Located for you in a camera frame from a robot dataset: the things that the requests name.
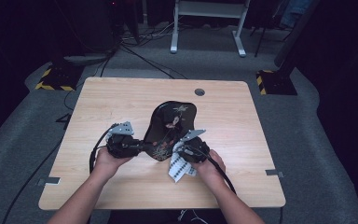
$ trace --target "black tripod leg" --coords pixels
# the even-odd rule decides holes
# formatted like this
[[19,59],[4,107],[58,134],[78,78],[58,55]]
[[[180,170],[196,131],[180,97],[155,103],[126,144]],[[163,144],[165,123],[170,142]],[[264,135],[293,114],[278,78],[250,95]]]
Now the black tripod leg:
[[251,32],[249,36],[252,36],[255,33],[255,30],[257,30],[257,27],[254,28],[254,30]]
[[257,53],[261,45],[261,40],[263,39],[265,32],[266,32],[266,27],[263,28],[263,33],[261,34],[260,39],[258,40],[257,49],[255,50],[255,57],[257,57]]

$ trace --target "white stand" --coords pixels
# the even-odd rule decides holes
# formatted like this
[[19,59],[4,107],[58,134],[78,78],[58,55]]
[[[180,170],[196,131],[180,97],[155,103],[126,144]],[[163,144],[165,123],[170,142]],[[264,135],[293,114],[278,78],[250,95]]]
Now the white stand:
[[232,31],[235,44],[237,45],[238,53],[241,57],[246,56],[243,48],[240,35],[245,21],[247,11],[247,4],[225,4],[225,3],[208,3],[208,2],[187,2],[176,0],[175,15],[173,22],[173,33],[171,43],[171,53],[176,53],[178,50],[178,21],[179,15],[187,16],[205,16],[205,17],[222,17],[240,19],[238,30]]

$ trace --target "person's right hand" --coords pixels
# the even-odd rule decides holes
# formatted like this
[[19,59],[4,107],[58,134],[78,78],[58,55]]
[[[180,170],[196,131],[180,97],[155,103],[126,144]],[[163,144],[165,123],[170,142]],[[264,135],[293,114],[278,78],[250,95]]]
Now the person's right hand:
[[[220,168],[222,168],[222,170],[225,172],[226,166],[219,154],[217,154],[217,152],[213,149],[211,149],[209,154],[211,155],[212,159],[216,161],[219,164]],[[222,175],[219,174],[219,172],[216,170],[216,167],[214,167],[214,165],[211,164],[210,161],[206,160],[200,163],[191,163],[191,165],[194,167],[194,169],[197,170],[197,173],[199,174],[200,178],[209,189],[226,186],[224,178],[222,177]]]

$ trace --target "gray carpet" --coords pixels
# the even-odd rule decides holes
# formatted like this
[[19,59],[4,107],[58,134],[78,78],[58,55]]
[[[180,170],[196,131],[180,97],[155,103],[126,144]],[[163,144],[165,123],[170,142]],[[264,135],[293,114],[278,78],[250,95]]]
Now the gray carpet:
[[[175,78],[241,80],[248,83],[265,132],[268,146],[281,178],[286,197],[283,223],[358,223],[358,201],[347,173],[331,148],[316,116],[318,92],[297,70],[291,75],[298,96],[260,95],[255,72],[276,70],[273,60],[282,46],[285,31],[269,30],[258,57],[254,57],[260,31],[250,37],[244,30],[241,39],[248,55],[240,58],[228,27],[221,30],[185,30],[179,34],[178,52],[170,54],[171,37],[153,40],[131,48],[146,59],[160,63]],[[64,135],[56,119],[71,113],[64,105],[67,91],[35,90],[48,64],[24,80],[28,96],[0,129],[0,222],[21,186]],[[99,76],[98,64],[85,68],[86,77]],[[103,71],[103,77],[169,78],[140,58],[119,50]],[[66,98],[76,105],[81,91]],[[53,214],[38,208],[43,186],[56,152],[41,166],[10,211],[7,223],[45,223]],[[278,223],[277,208],[255,209],[266,223]],[[104,223],[108,211],[95,211],[92,223]]]

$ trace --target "hand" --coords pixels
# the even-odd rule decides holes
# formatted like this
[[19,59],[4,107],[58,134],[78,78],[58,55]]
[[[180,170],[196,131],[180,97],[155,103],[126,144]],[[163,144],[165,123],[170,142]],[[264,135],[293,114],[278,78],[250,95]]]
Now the hand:
[[109,154],[106,147],[102,147],[98,151],[94,170],[91,174],[96,174],[107,181],[116,174],[118,167],[131,159],[132,158],[115,158]]
[[[219,154],[217,154],[217,152],[213,149],[211,149],[209,154],[211,155],[212,159],[216,161],[219,164],[220,168],[222,168],[222,170],[225,172],[226,166]],[[224,178],[219,174],[219,172],[216,170],[216,167],[214,167],[214,165],[211,164],[210,161],[191,163],[191,165],[194,167],[194,169],[197,170],[197,173],[200,175],[200,178],[209,189],[220,188],[222,185],[227,186]]]

